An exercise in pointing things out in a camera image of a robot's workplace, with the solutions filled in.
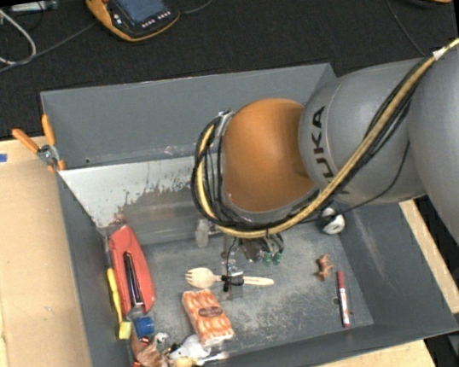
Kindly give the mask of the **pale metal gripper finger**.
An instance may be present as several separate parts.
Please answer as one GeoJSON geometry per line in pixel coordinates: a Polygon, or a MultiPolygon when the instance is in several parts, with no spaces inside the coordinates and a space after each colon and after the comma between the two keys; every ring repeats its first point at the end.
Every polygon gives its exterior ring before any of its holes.
{"type": "Polygon", "coordinates": [[[236,239],[234,237],[225,238],[223,245],[222,258],[225,269],[228,273],[238,272],[236,262],[236,239]]]}
{"type": "Polygon", "coordinates": [[[241,300],[244,297],[244,277],[242,272],[229,275],[229,297],[231,300],[241,300]]]}

